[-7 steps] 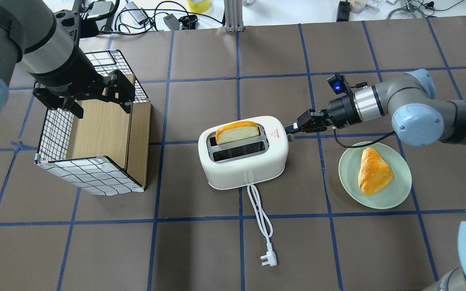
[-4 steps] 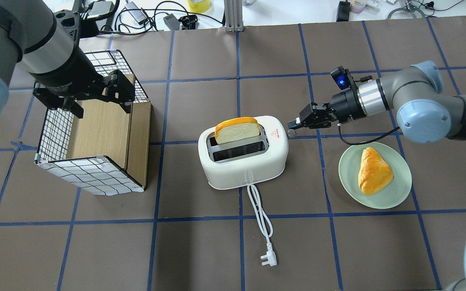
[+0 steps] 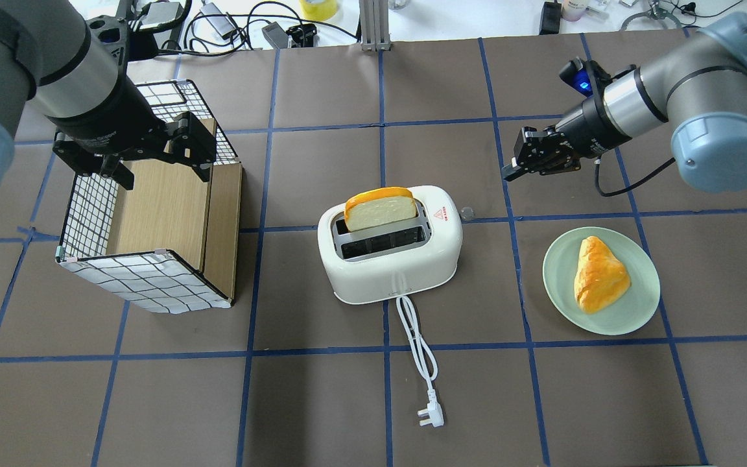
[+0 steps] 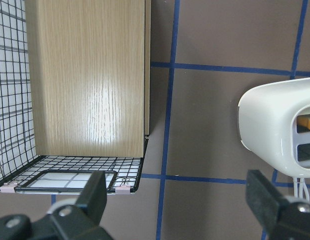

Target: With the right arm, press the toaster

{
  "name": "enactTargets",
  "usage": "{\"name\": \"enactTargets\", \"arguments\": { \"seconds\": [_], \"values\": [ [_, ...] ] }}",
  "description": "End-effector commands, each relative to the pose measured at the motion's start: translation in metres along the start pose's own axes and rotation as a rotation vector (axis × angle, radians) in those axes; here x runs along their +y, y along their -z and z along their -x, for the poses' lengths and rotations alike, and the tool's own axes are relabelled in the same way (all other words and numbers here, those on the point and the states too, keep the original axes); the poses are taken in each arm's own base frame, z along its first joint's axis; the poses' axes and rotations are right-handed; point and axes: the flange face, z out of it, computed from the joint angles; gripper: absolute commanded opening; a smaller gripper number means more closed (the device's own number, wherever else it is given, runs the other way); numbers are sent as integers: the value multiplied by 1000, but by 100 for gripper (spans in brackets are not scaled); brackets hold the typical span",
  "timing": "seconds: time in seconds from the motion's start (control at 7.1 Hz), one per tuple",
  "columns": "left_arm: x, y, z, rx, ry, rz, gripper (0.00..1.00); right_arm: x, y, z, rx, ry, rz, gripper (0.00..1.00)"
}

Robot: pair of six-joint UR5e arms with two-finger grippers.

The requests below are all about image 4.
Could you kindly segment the left gripper black image-right left finger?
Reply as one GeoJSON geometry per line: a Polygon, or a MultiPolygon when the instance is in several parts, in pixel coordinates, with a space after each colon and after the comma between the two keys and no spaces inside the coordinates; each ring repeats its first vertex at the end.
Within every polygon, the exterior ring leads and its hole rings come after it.
{"type": "Polygon", "coordinates": [[[106,177],[94,171],[75,202],[56,202],[32,222],[24,214],[0,218],[0,240],[110,240],[100,226],[107,203],[106,177]]]}

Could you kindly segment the left gripper black image-right right finger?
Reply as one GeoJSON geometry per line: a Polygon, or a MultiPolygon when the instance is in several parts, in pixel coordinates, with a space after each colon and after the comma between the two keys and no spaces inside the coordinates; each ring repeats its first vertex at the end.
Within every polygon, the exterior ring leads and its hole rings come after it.
{"type": "Polygon", "coordinates": [[[281,194],[256,169],[246,181],[247,205],[269,240],[310,240],[310,201],[281,194]]]}

